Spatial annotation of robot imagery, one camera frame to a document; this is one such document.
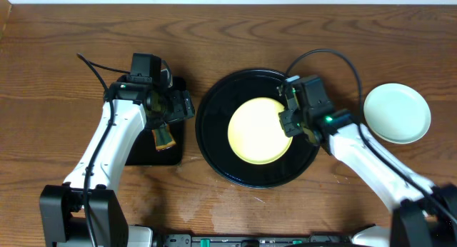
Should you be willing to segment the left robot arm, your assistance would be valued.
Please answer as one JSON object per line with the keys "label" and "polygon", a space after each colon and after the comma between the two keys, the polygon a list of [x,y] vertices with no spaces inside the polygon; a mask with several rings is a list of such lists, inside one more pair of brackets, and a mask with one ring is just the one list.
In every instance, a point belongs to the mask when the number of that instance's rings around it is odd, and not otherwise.
{"label": "left robot arm", "polygon": [[60,186],[39,200],[47,246],[152,246],[154,232],[130,226],[116,197],[131,148],[152,131],[194,115],[186,82],[163,91],[153,84],[113,82],[104,92],[100,123],[84,155]]}

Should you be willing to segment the yellow plate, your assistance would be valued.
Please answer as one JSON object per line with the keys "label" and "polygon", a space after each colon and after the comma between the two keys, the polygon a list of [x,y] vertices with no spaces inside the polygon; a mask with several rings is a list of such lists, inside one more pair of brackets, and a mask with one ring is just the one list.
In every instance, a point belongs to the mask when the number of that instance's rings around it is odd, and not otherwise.
{"label": "yellow plate", "polygon": [[228,124],[231,150],[243,161],[266,165],[282,157],[293,139],[281,127],[279,114],[285,106],[266,97],[251,99],[240,105]]}

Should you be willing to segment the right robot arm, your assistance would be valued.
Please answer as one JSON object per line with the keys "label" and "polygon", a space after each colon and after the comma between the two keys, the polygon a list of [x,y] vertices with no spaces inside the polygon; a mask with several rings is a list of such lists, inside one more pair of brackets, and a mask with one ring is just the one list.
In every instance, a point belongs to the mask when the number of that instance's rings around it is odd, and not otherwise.
{"label": "right robot arm", "polygon": [[439,187],[412,171],[347,110],[311,123],[293,110],[281,112],[279,119],[287,136],[304,133],[351,168],[392,213],[390,228],[363,229],[350,237],[350,246],[456,245],[456,186]]}

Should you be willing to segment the green and orange sponge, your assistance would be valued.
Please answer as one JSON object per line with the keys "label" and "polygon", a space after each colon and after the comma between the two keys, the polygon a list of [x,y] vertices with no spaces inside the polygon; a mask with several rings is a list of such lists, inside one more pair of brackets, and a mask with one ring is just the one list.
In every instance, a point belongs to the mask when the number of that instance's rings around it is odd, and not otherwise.
{"label": "green and orange sponge", "polygon": [[176,145],[176,140],[171,134],[169,125],[153,129],[152,134],[157,151],[163,151]]}

